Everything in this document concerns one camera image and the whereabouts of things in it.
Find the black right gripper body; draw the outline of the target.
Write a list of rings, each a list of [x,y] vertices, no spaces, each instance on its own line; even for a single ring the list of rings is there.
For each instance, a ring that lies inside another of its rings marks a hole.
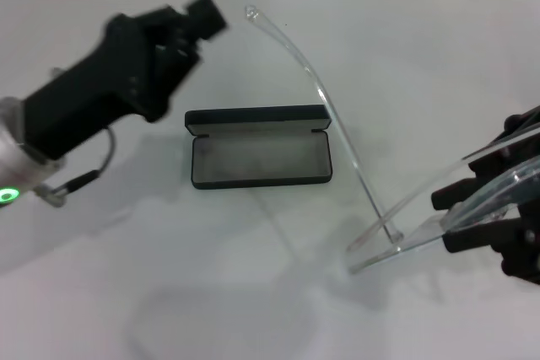
[[[500,254],[501,270],[506,276],[539,285],[539,248],[512,245]]]

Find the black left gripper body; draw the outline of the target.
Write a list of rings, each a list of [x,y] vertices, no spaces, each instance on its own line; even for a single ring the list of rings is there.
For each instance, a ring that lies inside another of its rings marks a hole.
[[[159,8],[110,19],[84,59],[24,100],[25,142],[59,159],[123,116],[160,120],[170,103],[157,87],[156,47],[169,17]]]

